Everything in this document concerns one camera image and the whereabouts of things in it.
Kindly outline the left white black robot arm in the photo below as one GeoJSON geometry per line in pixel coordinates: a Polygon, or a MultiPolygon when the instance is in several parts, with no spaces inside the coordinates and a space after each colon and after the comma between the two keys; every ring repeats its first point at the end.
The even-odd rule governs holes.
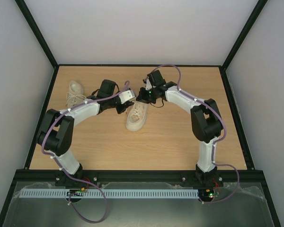
{"type": "Polygon", "coordinates": [[[41,152],[54,159],[60,170],[75,175],[81,165],[70,149],[74,127],[107,109],[114,108],[118,114],[123,113],[133,105],[132,100],[135,98],[129,84],[130,82],[126,81],[124,89],[114,93],[114,83],[110,80],[103,80],[99,95],[90,96],[65,110],[48,110],[36,136],[36,142],[41,146],[41,152]]]}

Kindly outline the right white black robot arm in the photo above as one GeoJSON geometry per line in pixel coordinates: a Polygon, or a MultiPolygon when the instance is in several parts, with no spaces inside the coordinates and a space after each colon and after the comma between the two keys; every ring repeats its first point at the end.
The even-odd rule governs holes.
{"type": "Polygon", "coordinates": [[[137,100],[155,104],[157,99],[173,103],[190,114],[192,132],[199,141],[199,158],[196,164],[197,180],[208,185],[213,180],[216,145],[225,126],[213,99],[203,100],[182,90],[175,82],[166,82],[159,70],[151,72],[143,80],[137,100]]]}

